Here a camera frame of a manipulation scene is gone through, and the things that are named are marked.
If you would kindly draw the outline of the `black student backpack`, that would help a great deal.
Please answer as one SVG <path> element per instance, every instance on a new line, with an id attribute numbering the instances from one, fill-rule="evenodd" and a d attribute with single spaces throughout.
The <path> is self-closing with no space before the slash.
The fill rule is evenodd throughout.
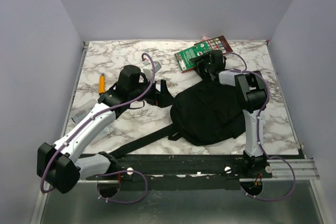
<path id="1" fill-rule="evenodd" d="M 243 110 L 235 87 L 203 80 L 180 92 L 170 109 L 172 124 L 110 152 L 121 158 L 164 137 L 184 138 L 194 146 L 237 138 L 245 130 Z"/>

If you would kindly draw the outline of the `green book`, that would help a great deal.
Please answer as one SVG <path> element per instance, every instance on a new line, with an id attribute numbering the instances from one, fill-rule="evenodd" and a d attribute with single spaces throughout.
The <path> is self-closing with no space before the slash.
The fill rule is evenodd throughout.
<path id="1" fill-rule="evenodd" d="M 181 72 L 185 73 L 195 69 L 196 64 L 192 60 L 207 53 L 210 49 L 211 47 L 209 43 L 203 41 L 198 44 L 194 44 L 192 47 L 175 53 L 174 57 Z"/>

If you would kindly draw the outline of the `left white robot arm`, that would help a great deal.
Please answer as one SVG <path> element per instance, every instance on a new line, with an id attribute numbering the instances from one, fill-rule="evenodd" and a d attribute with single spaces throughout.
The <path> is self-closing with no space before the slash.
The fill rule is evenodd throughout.
<path id="1" fill-rule="evenodd" d="M 37 175 L 41 178 L 40 189 L 47 193 L 44 183 L 65 194 L 77 182 L 94 175 L 112 179 L 116 175 L 116 157 L 106 152 L 82 158 L 85 148 L 108 125 L 114 122 L 135 101 L 165 108 L 172 105 L 166 81 L 156 88 L 153 78 L 148 78 L 139 67 L 126 65 L 118 81 L 100 94 L 98 102 L 88 115 L 69 133 L 54 144 L 43 143 L 37 151 Z"/>

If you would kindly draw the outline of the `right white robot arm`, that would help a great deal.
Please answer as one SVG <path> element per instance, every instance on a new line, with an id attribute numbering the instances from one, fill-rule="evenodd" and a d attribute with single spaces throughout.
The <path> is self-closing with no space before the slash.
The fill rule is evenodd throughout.
<path id="1" fill-rule="evenodd" d="M 243 151 L 242 173 L 249 178 L 255 177 L 267 166 L 264 150 L 264 110 L 269 102 L 267 82 L 258 71 L 245 68 L 226 69 L 226 58 L 220 50 L 212 50 L 191 59 L 195 71 L 202 79 L 217 81 L 222 85 L 235 87 L 239 106 L 243 110 L 246 129 L 246 144 Z"/>

